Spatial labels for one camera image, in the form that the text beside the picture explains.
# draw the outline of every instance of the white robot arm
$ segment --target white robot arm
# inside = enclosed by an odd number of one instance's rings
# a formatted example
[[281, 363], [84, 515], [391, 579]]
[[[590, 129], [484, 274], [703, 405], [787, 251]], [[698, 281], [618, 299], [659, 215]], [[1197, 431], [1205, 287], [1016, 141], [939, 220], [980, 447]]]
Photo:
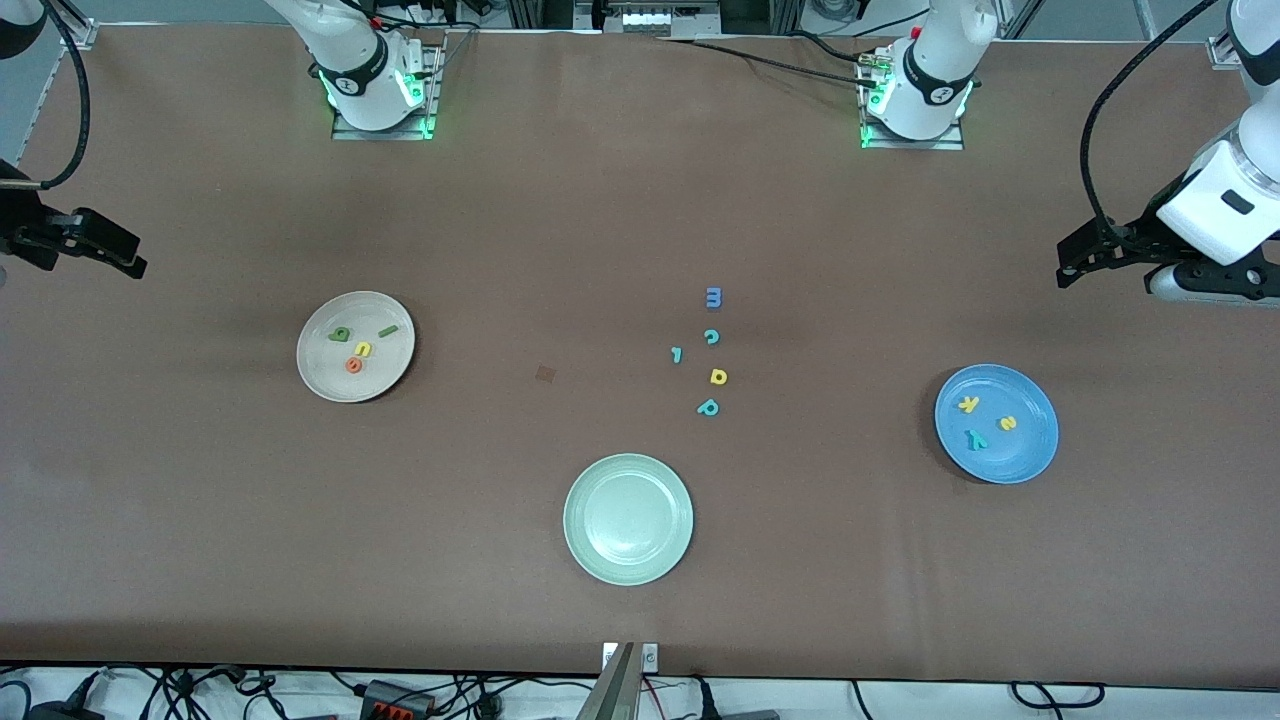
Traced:
[[1147, 291], [1162, 300], [1280, 306], [1280, 265], [1261, 247], [1280, 237], [1280, 0], [1231, 0], [1228, 31], [1262, 94], [1140, 218], [1125, 225], [1094, 218], [1059, 242], [1059, 287], [1094, 270], [1153, 263]]
[[941, 136], [964, 111], [998, 26], [992, 0], [933, 0], [919, 33], [890, 45], [892, 79], [867, 111], [909, 140]]
[[302, 36], [334, 109], [353, 127], [387, 129], [425, 102], [420, 41], [375, 29], [343, 0], [265, 1]]

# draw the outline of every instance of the light green plate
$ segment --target light green plate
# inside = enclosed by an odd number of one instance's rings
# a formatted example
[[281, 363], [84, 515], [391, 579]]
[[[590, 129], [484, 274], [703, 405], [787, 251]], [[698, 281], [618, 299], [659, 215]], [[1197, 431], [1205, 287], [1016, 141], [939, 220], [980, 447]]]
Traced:
[[680, 475], [648, 455], [596, 460], [564, 501], [564, 539], [584, 570], [614, 585], [666, 575], [694, 537], [694, 503]]

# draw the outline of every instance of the cable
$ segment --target cable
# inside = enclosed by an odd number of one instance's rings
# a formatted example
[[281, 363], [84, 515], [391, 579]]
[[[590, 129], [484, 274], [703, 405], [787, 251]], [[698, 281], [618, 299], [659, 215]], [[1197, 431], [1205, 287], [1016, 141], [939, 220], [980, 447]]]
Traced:
[[[896, 20], [891, 20], [891, 22], [887, 22], [884, 24], [878, 24], [878, 26], [876, 26], [876, 27], [873, 27], [870, 29], [864, 29], [861, 32], [855, 32], [854, 35], [850, 35], [847, 37], [865, 37], [865, 36], [868, 36], [868, 35], [870, 35], [873, 32], [882, 31], [882, 29], [884, 29], [887, 27], [893, 27], [893, 26], [900, 24], [900, 23], [914, 20], [915, 18], [918, 18], [918, 17], [920, 17], [920, 15], [928, 13], [928, 12], [929, 12], [928, 9], [924, 9], [924, 10], [920, 10], [919, 13], [914, 13], [914, 14], [908, 15], [905, 18], [899, 18]], [[837, 27], [835, 29], [828, 29], [827, 32], [819, 33], [819, 36], [831, 37], [832, 35], [836, 35], [840, 31], [845, 29], [846, 27], [854, 24], [854, 22], [856, 22], [856, 20], [849, 20], [847, 23], [845, 23], [845, 24], [842, 24], [842, 26], [840, 26], [840, 27]]]
[[18, 688], [22, 691], [22, 694], [26, 696], [27, 700], [22, 708], [22, 720], [27, 720], [27, 716], [31, 715], [31, 685], [23, 683], [22, 680], [5, 680], [4, 683], [0, 683], [0, 691], [5, 688]]
[[[68, 178], [76, 174], [81, 161], [84, 160], [84, 149], [88, 147], [88, 73], [84, 72], [84, 59], [81, 58], [79, 49], [76, 47], [76, 38], [72, 37], [72, 31], [67, 27], [67, 22], [58, 14], [50, 0], [40, 0], [40, 4], [45, 6], [49, 19], [54, 22], [58, 35], [63, 37], [63, 44], [67, 45], [67, 53], [72, 56], [72, 67], [76, 69], [76, 87], [79, 90], [81, 100], [79, 135], [76, 137], [76, 150], [72, 152], [72, 159], [51, 179], [36, 183], [40, 190], [49, 190], [67, 182]], [[5, 184], [5, 182], [0, 181], [0, 187]]]
[[716, 696], [712, 694], [712, 687], [703, 678], [694, 679], [698, 680], [698, 687], [703, 691], [703, 720], [721, 720], [719, 710], [716, 710]]
[[[1032, 702], [1032, 701], [1024, 698], [1021, 696], [1021, 693], [1018, 692], [1018, 685], [1030, 685], [1030, 687], [1038, 689], [1041, 692], [1041, 694], [1044, 696], [1044, 700], [1047, 700], [1048, 702]], [[1097, 697], [1093, 697], [1093, 698], [1087, 700], [1084, 702], [1059, 702], [1053, 697], [1053, 694], [1050, 693], [1048, 689], [1043, 684], [1041, 684], [1041, 683], [1034, 683], [1034, 682], [1025, 683], [1025, 682], [1021, 682], [1021, 680], [1015, 680], [1012, 683], [1009, 683], [1009, 689], [1014, 692], [1014, 700], [1016, 700], [1020, 705], [1023, 705], [1025, 707], [1030, 707], [1032, 710], [1052, 710], [1053, 715], [1057, 717], [1057, 720], [1062, 720], [1062, 711], [1064, 710], [1088, 710], [1091, 707], [1097, 706], [1098, 703], [1101, 703], [1103, 701], [1103, 698], [1107, 697], [1107, 689], [1106, 689], [1106, 687], [1102, 683], [1085, 683], [1082, 687], [1093, 688], [1093, 689], [1098, 691]]]
[[1098, 191], [1093, 187], [1093, 176], [1089, 172], [1089, 143], [1093, 140], [1093, 126], [1098, 120], [1098, 113], [1102, 111], [1102, 106], [1106, 105], [1111, 95], [1115, 94], [1116, 88], [1123, 83], [1135, 69], [1142, 64], [1157, 47], [1165, 44], [1166, 40], [1174, 36], [1179, 29], [1181, 29], [1187, 23], [1192, 22], [1201, 13], [1207, 10], [1211, 5], [1217, 3], [1217, 0], [1201, 0], [1194, 8], [1187, 10], [1183, 17], [1174, 20], [1174, 24], [1165, 28], [1165, 32], [1157, 35], [1146, 47], [1138, 51], [1129, 63], [1116, 73], [1116, 77], [1102, 88], [1102, 94], [1098, 99], [1093, 101], [1093, 108], [1089, 109], [1089, 117], [1084, 119], [1084, 129], [1080, 132], [1080, 178], [1084, 181], [1084, 195], [1089, 199], [1089, 206], [1093, 208], [1093, 219], [1098, 225], [1098, 232], [1102, 233], [1103, 242], [1111, 241], [1120, 243], [1121, 246], [1129, 247], [1129, 241], [1120, 237], [1119, 233], [1111, 227], [1111, 220], [1107, 219], [1106, 213], [1102, 211], [1102, 202], [1098, 200]]
[[872, 717], [872, 711], [867, 710], [867, 701], [863, 700], [863, 689], [858, 687], [858, 680], [849, 680], [854, 684], [854, 697], [858, 698], [858, 710], [863, 711], [863, 717], [867, 720], [876, 720]]
[[376, 10], [365, 10], [364, 8], [360, 6], [358, 3], [356, 3], [356, 0], [339, 0], [339, 3], [342, 3], [343, 5], [351, 8], [352, 10], [356, 10], [357, 13], [365, 15], [370, 20], [372, 20], [375, 18], [379, 19], [379, 20], [381, 20], [381, 28], [383, 29], [399, 29], [402, 27], [412, 27], [412, 28], [470, 27], [472, 29], [477, 29], [477, 31], [480, 29], [479, 24], [468, 22], [468, 20], [453, 20], [453, 22], [444, 22], [444, 23], [420, 23], [417, 20], [412, 20], [412, 19], [407, 19], [407, 18], [394, 18], [392, 15], [384, 15], [384, 14], [376, 12]]
[[502, 693], [504, 693], [508, 689], [511, 689], [512, 687], [518, 685], [520, 683], [524, 683], [524, 682], [526, 682], [526, 680], [524, 678], [520, 678], [517, 680], [512, 680], [512, 682], [507, 683], [506, 685], [502, 685], [500, 688], [498, 688], [495, 691], [481, 693], [480, 698], [476, 700], [474, 703], [467, 705], [462, 710], [456, 710], [452, 714], [445, 715], [442, 720], [453, 720], [454, 717], [460, 717], [462, 715], [466, 715], [466, 714], [471, 712], [471, 708], [475, 707], [476, 705], [479, 705], [484, 698], [486, 698], [486, 697], [498, 697]]
[[841, 53], [840, 50], [836, 50], [831, 45], [827, 45], [827, 42], [823, 38], [818, 37], [817, 35], [814, 35], [814, 33], [812, 33], [809, 31], [794, 29], [794, 31], [791, 31], [791, 32], [787, 33], [787, 37], [804, 37], [804, 38], [812, 40], [814, 42], [814, 45], [817, 45], [823, 53], [831, 55], [832, 58], [838, 58], [838, 59], [846, 60], [849, 63], [856, 63], [858, 61], [858, 55], [850, 55], [849, 53]]
[[[407, 692], [407, 693], [404, 693], [404, 694], [402, 694], [402, 696], [397, 697], [396, 700], [393, 700], [393, 701], [388, 702], [388, 703], [387, 703], [387, 705], [385, 705], [385, 706], [383, 707], [383, 710], [381, 710], [381, 711], [378, 711], [378, 712], [372, 712], [372, 714], [370, 714], [370, 716], [369, 716], [367, 719], [365, 719], [365, 720], [378, 720], [378, 719], [384, 719], [384, 717], [389, 717], [389, 714], [390, 714], [392, 708], [393, 708], [394, 706], [397, 706], [397, 705], [399, 705], [399, 703], [404, 702], [406, 700], [408, 700], [408, 698], [411, 698], [411, 697], [417, 697], [417, 696], [424, 696], [424, 694], [426, 694], [426, 693], [434, 693], [435, 691], [442, 691], [442, 689], [444, 689], [444, 688], [448, 688], [448, 687], [451, 687], [451, 685], [452, 685], [452, 687], [454, 688], [454, 691], [456, 691], [456, 692], [454, 692], [454, 694], [453, 694], [453, 698], [452, 698], [452, 700], [449, 701], [449, 703], [448, 703], [448, 707], [453, 707], [453, 703], [454, 703], [454, 702], [457, 702], [457, 700], [458, 700], [458, 696], [460, 696], [460, 694], [462, 694], [461, 692], [457, 692], [457, 691], [458, 691], [458, 689], [461, 688], [461, 685], [458, 684], [458, 679], [457, 679], [457, 675], [454, 675], [453, 680], [451, 680], [451, 682], [448, 682], [448, 683], [444, 683], [444, 684], [442, 684], [442, 685], [435, 685], [435, 687], [431, 687], [431, 688], [422, 688], [422, 689], [417, 689], [417, 691], [410, 691], [410, 692]], [[466, 691], [466, 692], [471, 692], [471, 688], [467, 688], [467, 691]], [[438, 712], [444, 712], [444, 711], [443, 711], [443, 710], [440, 710], [440, 708], [435, 708], [435, 710], [436, 710]]]
[[81, 680], [81, 684], [76, 685], [72, 694], [67, 696], [67, 706], [70, 710], [84, 710], [84, 703], [88, 701], [88, 691], [93, 688], [93, 682], [101, 674], [101, 670], [93, 670], [87, 678]]
[[347, 680], [343, 680], [342, 675], [334, 673], [333, 670], [329, 670], [329, 675], [333, 676], [334, 680], [338, 680], [339, 685], [347, 688], [351, 692], [356, 692], [356, 685], [348, 683]]
[[773, 65], [774, 68], [782, 68], [783, 70], [791, 70], [794, 73], [800, 73], [805, 76], [820, 77], [826, 79], [835, 79], [840, 82], [847, 82], [850, 85], [856, 85], [860, 87], [876, 87], [876, 82], [864, 78], [852, 78], [846, 76], [837, 76], [835, 73], [824, 73], [822, 70], [814, 70], [810, 68], [801, 68], [799, 65], [788, 65], [787, 63], [780, 63], [778, 60], [771, 60], [769, 58], [760, 58], [759, 55], [751, 55], [750, 53], [742, 53], [741, 50], [733, 50], [731, 47], [723, 47], [719, 45], [707, 45], [705, 42], [698, 42], [694, 40], [672, 40], [671, 42], [680, 42], [682, 45], [692, 45], [694, 47], [705, 47], [707, 50], [716, 50], [717, 53], [724, 53], [733, 55], [735, 58], [742, 58], [744, 60], [751, 60], [755, 63], [764, 63], [765, 65]]
[[653, 689], [653, 683], [649, 682], [649, 678], [644, 679], [644, 687], [649, 688], [649, 697], [653, 698], [653, 705], [658, 708], [658, 717], [667, 720], [667, 714], [662, 710], [662, 701], [658, 700], [658, 691]]

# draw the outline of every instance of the floor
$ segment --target floor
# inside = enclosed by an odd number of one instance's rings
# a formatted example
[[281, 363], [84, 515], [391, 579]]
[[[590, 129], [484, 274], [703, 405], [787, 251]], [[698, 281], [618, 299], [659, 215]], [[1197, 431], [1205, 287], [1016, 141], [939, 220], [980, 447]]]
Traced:
[[[45, 667], [6, 674], [0, 680], [22, 679], [31, 685], [36, 703], [65, 700], [92, 667]], [[334, 716], [357, 720], [361, 701], [326, 673], [266, 670], [278, 678], [273, 694], [278, 696], [289, 717]], [[387, 673], [342, 673], [347, 683], [381, 679], [407, 689], [429, 688], [449, 683], [448, 675], [396, 675]], [[590, 684], [590, 678], [572, 680]], [[654, 678], [663, 716], [678, 719], [701, 711], [699, 687], [689, 678]], [[710, 679], [708, 684], [722, 715], [773, 710], [781, 720], [932, 720], [983, 717], [984, 720], [1052, 720], [1047, 710], [1020, 706], [1009, 685], [979, 683], [859, 683], [864, 715], [852, 693], [852, 684], [844, 680], [750, 680]], [[99, 679], [90, 693], [88, 707], [108, 717], [136, 717], [147, 700], [154, 682], [136, 670], [114, 670], [110, 678]], [[1048, 685], [1060, 702], [1082, 702], [1096, 691]], [[1029, 685], [1023, 697], [1039, 701]], [[524, 683], [503, 694], [502, 720], [568, 719], [577, 715], [588, 691], [573, 685], [547, 687]], [[255, 702], [244, 711], [246, 698], [223, 682], [201, 685], [200, 703], [214, 717], [244, 720], [276, 720], [265, 702]], [[0, 693], [0, 717], [22, 715], [22, 693]], [[152, 717], [159, 716], [163, 702], [154, 703]], [[1280, 693], [1240, 691], [1178, 691], [1160, 688], [1107, 688], [1105, 700], [1088, 710], [1068, 710], [1073, 720], [1176, 720], [1176, 719], [1272, 719], [1280, 714]], [[659, 720], [654, 703], [643, 701], [636, 720]]]

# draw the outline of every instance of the mounting plate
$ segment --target mounting plate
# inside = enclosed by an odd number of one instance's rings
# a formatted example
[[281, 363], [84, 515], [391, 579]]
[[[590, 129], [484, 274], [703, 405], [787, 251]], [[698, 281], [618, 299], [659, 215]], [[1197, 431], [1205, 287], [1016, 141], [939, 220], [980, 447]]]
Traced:
[[[604, 652], [600, 660], [600, 669], [604, 669], [609, 665], [609, 659], [613, 657], [614, 652], [617, 652], [618, 644], [620, 643], [604, 643]], [[646, 675], [658, 674], [658, 643], [644, 643], [644, 646], [641, 646], [641, 651], [644, 652], [644, 666], [641, 667], [641, 670]]]
[[403, 120], [381, 131], [364, 131], [353, 127], [338, 113], [333, 114], [333, 140], [431, 140], [435, 137], [435, 117], [440, 111], [440, 83], [444, 70], [444, 49], [448, 45], [448, 36], [439, 46], [422, 46], [420, 40], [411, 40], [410, 47], [415, 50], [410, 61], [410, 72], [426, 73], [421, 81], [407, 81], [406, 92], [421, 92], [425, 100]]
[[854, 76], [870, 79], [878, 87], [858, 87], [858, 128], [861, 147], [892, 147], [897, 150], [964, 150], [964, 133], [956, 118], [945, 133], [933, 140], [909, 140], [888, 129], [876, 115], [867, 111], [869, 104], [879, 102], [886, 88], [893, 82], [892, 60], [888, 47], [877, 47], [868, 60], [854, 65]]

